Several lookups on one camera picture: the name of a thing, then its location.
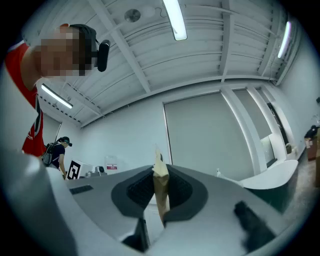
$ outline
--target red shirt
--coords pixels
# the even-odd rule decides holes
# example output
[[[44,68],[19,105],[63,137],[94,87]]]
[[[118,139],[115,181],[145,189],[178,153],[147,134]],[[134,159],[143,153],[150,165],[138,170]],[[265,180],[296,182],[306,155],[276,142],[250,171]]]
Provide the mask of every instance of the red shirt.
[[[5,66],[10,74],[15,85],[18,87],[20,92],[26,98],[26,100],[38,111],[39,116],[35,123],[30,129],[30,132],[25,139],[22,150],[26,154],[31,154],[36,157],[42,156],[46,151],[44,140],[42,138],[43,134],[43,113],[40,110],[38,98],[37,98],[37,87],[34,87],[32,91],[29,91],[24,85],[21,77],[20,63],[21,60],[29,47],[23,43],[12,51],[8,52],[5,57]]]

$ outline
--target ceiling light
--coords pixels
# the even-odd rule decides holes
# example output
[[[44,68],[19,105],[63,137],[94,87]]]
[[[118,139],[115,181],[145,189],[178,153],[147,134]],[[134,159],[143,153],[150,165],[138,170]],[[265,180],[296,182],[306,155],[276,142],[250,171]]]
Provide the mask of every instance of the ceiling light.
[[[47,94],[54,97],[57,101],[61,102],[63,105],[72,109],[73,105],[67,102],[65,99],[61,98],[58,94],[56,94],[53,90],[49,89],[44,83],[41,85],[42,90],[44,90]]]
[[[163,3],[171,23],[174,39],[177,41],[187,39],[185,22],[178,0],[163,0]]]
[[[289,36],[290,36],[290,31],[291,31],[291,22],[287,21],[285,25],[285,30],[284,30],[284,35],[282,38],[282,43],[280,46],[280,50],[278,53],[278,58],[281,58],[284,52],[287,50],[288,44],[289,44]]]

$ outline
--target red and white sign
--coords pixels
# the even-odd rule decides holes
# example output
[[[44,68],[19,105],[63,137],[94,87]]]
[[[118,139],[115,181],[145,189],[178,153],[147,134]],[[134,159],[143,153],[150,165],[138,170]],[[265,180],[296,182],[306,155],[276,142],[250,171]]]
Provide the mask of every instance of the red and white sign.
[[[109,164],[106,165],[106,169],[107,170],[117,170],[118,167],[117,167],[116,164],[109,163]]]

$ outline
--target brown paper bag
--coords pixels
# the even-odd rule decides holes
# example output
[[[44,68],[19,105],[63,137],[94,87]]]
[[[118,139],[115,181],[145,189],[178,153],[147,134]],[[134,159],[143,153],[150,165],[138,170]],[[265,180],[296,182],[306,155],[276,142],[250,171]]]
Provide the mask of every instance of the brown paper bag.
[[[167,208],[167,197],[169,191],[169,172],[163,162],[160,151],[155,151],[155,164],[153,166],[153,186],[156,205],[158,207],[160,219],[164,223],[164,215],[169,210]]]

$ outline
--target person in dark shirt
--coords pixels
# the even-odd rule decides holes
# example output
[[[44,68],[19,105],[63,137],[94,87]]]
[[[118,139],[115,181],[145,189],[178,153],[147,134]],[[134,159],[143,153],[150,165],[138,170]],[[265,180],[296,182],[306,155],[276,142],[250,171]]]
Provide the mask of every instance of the person in dark shirt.
[[[68,137],[61,137],[57,140],[57,144],[53,147],[53,153],[51,158],[51,163],[49,167],[56,168],[62,171],[63,177],[67,177],[67,172],[64,165],[65,159],[65,148],[70,144],[70,139]]]

